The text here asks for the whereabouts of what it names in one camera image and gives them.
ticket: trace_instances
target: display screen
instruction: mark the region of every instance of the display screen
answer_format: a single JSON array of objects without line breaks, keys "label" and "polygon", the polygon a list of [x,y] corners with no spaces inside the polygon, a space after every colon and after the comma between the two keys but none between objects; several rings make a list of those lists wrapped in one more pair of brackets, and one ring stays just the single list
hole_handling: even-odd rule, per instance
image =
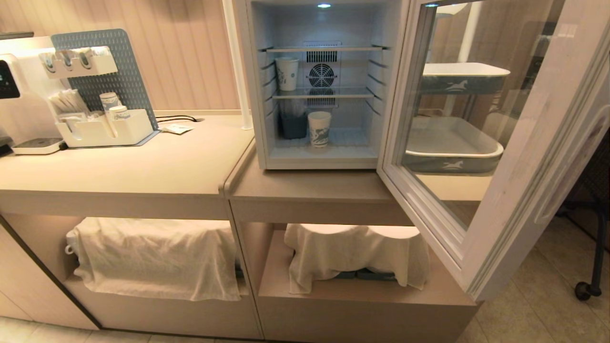
[{"label": "display screen", "polygon": [[0,60],[0,99],[19,98],[19,88],[15,83],[13,74],[10,72],[9,64]]}]

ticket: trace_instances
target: white pole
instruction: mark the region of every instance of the white pole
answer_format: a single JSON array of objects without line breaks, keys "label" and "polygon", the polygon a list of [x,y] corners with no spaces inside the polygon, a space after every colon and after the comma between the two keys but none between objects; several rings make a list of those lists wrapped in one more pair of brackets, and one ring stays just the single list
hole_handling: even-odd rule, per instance
[{"label": "white pole", "polygon": [[468,62],[472,41],[475,39],[476,25],[479,23],[479,16],[481,15],[481,4],[481,1],[477,1],[470,5],[470,13],[466,22],[466,29],[464,30],[462,46],[459,48],[459,54],[457,55],[458,63]]},{"label": "white pole", "polygon": [[[457,55],[458,63],[468,62],[470,50],[472,49],[472,41],[475,38],[476,25],[479,23],[479,16],[481,15],[481,4],[481,1],[470,4],[470,13],[468,14],[468,21],[466,22],[466,29],[464,30],[462,46],[460,46],[459,54]],[[443,109],[443,116],[451,116],[455,103],[456,96],[447,95],[447,100],[445,100],[445,108]]]},{"label": "white pole", "polygon": [[242,129],[252,130],[252,116],[250,115],[250,110],[248,108],[248,91],[246,88],[246,79],[244,77],[239,36],[237,35],[237,25],[235,25],[233,0],[223,0],[223,8],[224,22],[227,25],[227,33],[229,34],[229,47],[231,48],[231,59],[233,61],[235,83],[237,84],[237,96],[239,97],[239,106],[242,110]]}]

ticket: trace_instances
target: fridge vent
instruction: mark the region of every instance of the fridge vent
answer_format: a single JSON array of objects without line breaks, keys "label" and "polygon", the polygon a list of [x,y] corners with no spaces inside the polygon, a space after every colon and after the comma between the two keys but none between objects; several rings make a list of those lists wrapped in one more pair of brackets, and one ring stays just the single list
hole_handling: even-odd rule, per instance
[{"label": "fridge vent", "polygon": [[320,63],[311,68],[307,78],[312,87],[330,87],[336,77],[328,64]]},{"label": "fridge vent", "polygon": [[337,51],[308,51],[307,62],[309,63],[320,63],[320,62],[336,62]]},{"label": "fridge vent", "polygon": [[[334,95],[335,92],[330,88],[312,88],[309,95]],[[308,98],[307,107],[313,109],[338,107],[335,98]]]},{"label": "fridge vent", "polygon": [[316,46],[316,47],[327,47],[327,46],[340,46],[341,41],[338,40],[306,40],[303,42],[303,46]]}]

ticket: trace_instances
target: white paper cup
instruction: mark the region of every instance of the white paper cup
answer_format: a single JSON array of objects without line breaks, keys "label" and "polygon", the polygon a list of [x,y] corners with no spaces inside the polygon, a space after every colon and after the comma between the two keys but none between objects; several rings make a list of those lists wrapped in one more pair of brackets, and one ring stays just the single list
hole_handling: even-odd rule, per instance
[{"label": "white paper cup", "polygon": [[131,117],[125,106],[115,106],[110,108],[110,120],[121,120]]},{"label": "white paper cup", "polygon": [[102,101],[102,107],[106,114],[108,114],[111,108],[122,105],[115,92],[102,93],[99,95],[99,99]]},{"label": "white paper cup", "polygon": [[296,57],[280,57],[275,59],[278,71],[278,84],[280,90],[296,89],[296,74],[299,69],[299,59]]},{"label": "white paper cup", "polygon": [[330,112],[311,112],[307,115],[309,121],[309,141],[314,148],[324,148],[328,145],[331,130]]}]

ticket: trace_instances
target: glass fridge door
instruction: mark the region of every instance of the glass fridge door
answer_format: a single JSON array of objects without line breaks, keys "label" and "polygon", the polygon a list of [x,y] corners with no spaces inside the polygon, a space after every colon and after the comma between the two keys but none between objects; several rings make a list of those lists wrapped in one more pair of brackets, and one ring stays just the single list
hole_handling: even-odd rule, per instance
[{"label": "glass fridge door", "polygon": [[608,129],[607,0],[412,0],[378,173],[494,297]]}]

